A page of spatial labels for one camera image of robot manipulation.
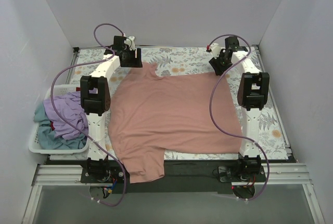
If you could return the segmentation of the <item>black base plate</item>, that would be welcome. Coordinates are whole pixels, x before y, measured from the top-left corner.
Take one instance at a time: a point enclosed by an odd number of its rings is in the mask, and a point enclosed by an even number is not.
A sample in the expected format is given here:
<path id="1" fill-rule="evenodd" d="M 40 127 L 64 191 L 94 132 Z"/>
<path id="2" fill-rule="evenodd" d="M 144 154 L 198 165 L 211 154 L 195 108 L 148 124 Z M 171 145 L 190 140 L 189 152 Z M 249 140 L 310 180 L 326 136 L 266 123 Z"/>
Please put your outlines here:
<path id="1" fill-rule="evenodd" d="M 113 190 L 120 194 L 126 179 L 126 193 L 175 193 L 175 192 L 217 192 L 232 193 L 232 184 L 258 185 L 266 180 L 262 167 L 258 174 L 247 176 L 240 171 L 236 160 L 167 160 L 164 162 L 164 177 L 152 182 L 130 183 L 129 174 L 121 174 L 116 162 L 110 161 L 111 177 L 105 182 L 110 185 L 115 179 Z"/>

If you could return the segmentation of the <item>pink t-shirt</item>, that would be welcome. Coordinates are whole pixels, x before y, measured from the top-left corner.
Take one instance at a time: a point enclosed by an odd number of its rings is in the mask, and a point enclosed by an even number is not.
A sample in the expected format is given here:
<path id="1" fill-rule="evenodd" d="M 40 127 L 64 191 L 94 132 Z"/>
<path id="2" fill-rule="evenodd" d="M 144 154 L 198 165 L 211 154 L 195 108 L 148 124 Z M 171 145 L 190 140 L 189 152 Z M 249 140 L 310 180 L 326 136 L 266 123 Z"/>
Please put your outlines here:
<path id="1" fill-rule="evenodd" d="M 130 182 L 163 177 L 166 150 L 238 153 L 241 139 L 222 133 L 210 117 L 210 96 L 219 78 L 214 73 L 159 77 L 156 68 L 155 63 L 144 63 L 131 69 L 111 98 L 108 134 Z M 214 93 L 212 112 L 222 130 L 241 134 L 224 78 Z"/>

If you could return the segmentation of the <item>aluminium front frame rail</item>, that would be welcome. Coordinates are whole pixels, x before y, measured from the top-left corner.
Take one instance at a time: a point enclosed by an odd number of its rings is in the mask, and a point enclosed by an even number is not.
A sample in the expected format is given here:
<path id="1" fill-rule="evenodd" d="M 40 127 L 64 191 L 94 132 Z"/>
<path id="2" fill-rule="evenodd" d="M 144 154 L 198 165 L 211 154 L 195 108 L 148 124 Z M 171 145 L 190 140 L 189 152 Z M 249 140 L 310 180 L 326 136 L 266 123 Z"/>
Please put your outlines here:
<path id="1" fill-rule="evenodd" d="M 23 223 L 324 223 L 307 167 L 274 163 L 268 181 L 237 199 L 241 182 L 216 178 L 217 162 L 167 162 L 166 176 L 102 198 L 79 165 L 40 165 Z"/>

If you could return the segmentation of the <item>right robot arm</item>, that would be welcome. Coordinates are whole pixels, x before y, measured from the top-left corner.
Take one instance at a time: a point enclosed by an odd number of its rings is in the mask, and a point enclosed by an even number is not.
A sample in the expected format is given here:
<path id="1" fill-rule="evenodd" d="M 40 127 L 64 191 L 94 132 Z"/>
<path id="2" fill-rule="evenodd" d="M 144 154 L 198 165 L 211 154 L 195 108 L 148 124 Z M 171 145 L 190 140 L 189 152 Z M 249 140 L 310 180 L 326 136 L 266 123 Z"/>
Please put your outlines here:
<path id="1" fill-rule="evenodd" d="M 236 176 L 241 181 L 255 182 L 262 174 L 260 154 L 264 154 L 256 139 L 259 135 L 259 117 L 268 100 L 270 75 L 259 70 L 249 58 L 251 47 L 244 38 L 235 34 L 223 34 L 216 37 L 206 47 L 212 54 L 209 61 L 215 75 L 223 77 L 232 68 L 241 75 L 237 103 L 242 110 L 242 134 L 231 134 L 222 130 L 215 121 L 212 112 L 214 93 L 221 78 L 213 87 L 209 101 L 209 112 L 213 124 L 222 133 L 242 139 L 236 168 L 225 172 L 227 177 Z"/>

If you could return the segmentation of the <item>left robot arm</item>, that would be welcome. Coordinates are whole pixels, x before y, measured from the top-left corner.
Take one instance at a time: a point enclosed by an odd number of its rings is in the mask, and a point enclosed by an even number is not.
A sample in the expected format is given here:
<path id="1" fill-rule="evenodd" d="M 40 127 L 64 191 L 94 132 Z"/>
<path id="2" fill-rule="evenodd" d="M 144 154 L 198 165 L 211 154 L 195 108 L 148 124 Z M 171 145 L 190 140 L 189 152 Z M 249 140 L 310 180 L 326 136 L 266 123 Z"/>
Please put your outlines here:
<path id="1" fill-rule="evenodd" d="M 80 79 L 81 106 L 88 122 L 89 143 L 87 174 L 99 182 L 111 176 L 105 143 L 105 120 L 110 109 L 109 81 L 117 68 L 141 68 L 141 49 L 135 47 L 134 36 L 115 36 L 103 62 L 88 76 Z"/>

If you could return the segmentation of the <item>white plastic laundry basket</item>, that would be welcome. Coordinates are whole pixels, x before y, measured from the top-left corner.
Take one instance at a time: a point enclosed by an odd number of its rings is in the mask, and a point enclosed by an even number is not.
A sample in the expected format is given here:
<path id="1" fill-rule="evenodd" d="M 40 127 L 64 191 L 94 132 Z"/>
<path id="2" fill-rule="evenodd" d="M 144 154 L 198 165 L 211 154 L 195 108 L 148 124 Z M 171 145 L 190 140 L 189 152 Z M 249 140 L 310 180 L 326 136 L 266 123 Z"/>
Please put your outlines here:
<path id="1" fill-rule="evenodd" d="M 86 137 L 80 135 L 76 139 L 65 140 L 55 137 L 53 123 L 46 117 L 44 105 L 40 104 L 34 117 L 34 131 L 29 141 L 29 150 L 33 153 L 49 155 L 67 155 L 82 153 L 88 149 Z"/>

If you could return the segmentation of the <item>lavender t-shirt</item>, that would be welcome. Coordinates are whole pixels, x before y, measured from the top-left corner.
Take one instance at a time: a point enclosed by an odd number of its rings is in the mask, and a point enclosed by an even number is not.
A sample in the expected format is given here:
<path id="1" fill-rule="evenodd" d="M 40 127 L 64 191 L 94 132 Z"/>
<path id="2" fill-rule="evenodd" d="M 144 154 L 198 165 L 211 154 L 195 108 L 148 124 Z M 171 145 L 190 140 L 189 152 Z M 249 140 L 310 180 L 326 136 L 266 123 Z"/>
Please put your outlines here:
<path id="1" fill-rule="evenodd" d="M 43 101 L 45 112 L 56 132 L 56 137 L 64 139 L 76 138 L 79 134 L 88 134 L 88 122 L 83 108 L 81 107 L 80 92 L 74 91 L 61 96 L 54 96 L 54 105 L 60 115 L 77 129 L 71 127 L 55 112 L 51 99 Z"/>

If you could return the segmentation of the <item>teal blue t-shirt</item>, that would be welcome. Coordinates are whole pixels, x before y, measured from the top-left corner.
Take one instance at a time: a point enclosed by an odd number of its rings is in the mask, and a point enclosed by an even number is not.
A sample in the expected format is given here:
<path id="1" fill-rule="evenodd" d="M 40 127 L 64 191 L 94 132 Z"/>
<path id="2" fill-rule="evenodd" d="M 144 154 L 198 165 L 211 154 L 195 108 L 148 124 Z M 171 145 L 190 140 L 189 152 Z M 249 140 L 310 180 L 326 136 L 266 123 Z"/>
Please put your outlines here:
<path id="1" fill-rule="evenodd" d="M 35 110 L 34 122 L 39 125 L 37 128 L 37 139 L 42 149 L 45 150 L 77 150 L 86 145 L 86 137 L 79 134 L 76 138 L 64 139 L 62 136 L 56 137 L 56 132 L 52 128 L 52 121 L 46 115 L 44 104 Z"/>

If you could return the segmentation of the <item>aluminium table edge rail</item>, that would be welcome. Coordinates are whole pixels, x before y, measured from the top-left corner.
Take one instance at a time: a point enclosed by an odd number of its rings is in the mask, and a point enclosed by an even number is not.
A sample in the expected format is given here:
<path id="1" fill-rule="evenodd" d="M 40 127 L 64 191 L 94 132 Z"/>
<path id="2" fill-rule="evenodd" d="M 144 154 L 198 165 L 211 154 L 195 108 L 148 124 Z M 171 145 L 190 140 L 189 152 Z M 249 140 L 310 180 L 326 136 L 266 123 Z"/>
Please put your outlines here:
<path id="1" fill-rule="evenodd" d="M 66 82 L 65 84 L 70 84 L 70 81 L 73 77 L 73 73 L 74 73 L 74 68 L 73 66 L 77 63 L 77 59 L 80 53 L 80 48 L 79 47 L 73 47 L 73 57 L 71 60 L 71 68 L 67 71 L 67 78 L 66 78 Z"/>

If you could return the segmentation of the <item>floral tablecloth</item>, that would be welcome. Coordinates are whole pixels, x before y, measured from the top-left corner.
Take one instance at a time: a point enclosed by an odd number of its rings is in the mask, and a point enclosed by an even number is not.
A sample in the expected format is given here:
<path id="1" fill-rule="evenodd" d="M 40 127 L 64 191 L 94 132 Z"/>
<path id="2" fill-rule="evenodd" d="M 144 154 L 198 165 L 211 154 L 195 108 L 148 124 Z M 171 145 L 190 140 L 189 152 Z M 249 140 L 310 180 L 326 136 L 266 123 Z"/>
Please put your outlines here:
<path id="1" fill-rule="evenodd" d="M 157 63 L 156 73 L 159 76 L 173 76 L 212 72 L 208 61 L 209 53 L 205 52 L 203 47 L 141 47 L 142 61 L 149 63 Z M 104 51 L 101 48 L 80 49 L 74 52 L 74 64 L 86 63 L 100 60 Z M 264 71 L 261 58 L 257 47 L 252 47 L 250 59 L 254 65 Z M 85 65 L 71 69 L 67 84 L 78 85 L 82 75 L 89 75 L 97 64 Z M 111 93 L 113 94 L 121 80 L 127 75 L 128 69 L 118 69 L 111 78 Z M 237 104 L 237 91 L 240 82 L 240 74 L 237 69 L 232 69 L 226 75 L 232 98 L 235 104 L 239 122 L 242 122 L 241 108 Z M 259 135 L 256 140 L 264 149 L 268 159 L 270 160 L 288 160 L 291 155 L 289 142 L 284 134 L 283 126 L 275 107 L 274 100 L 268 94 L 268 101 L 259 116 Z M 115 155 L 112 150 L 111 142 L 106 133 L 105 136 L 107 149 Z M 52 154 L 52 161 L 83 161 L 87 158 L 87 151 L 76 154 Z M 236 159 L 234 154 L 187 154 L 174 151 L 165 151 L 164 160 L 231 160 Z"/>

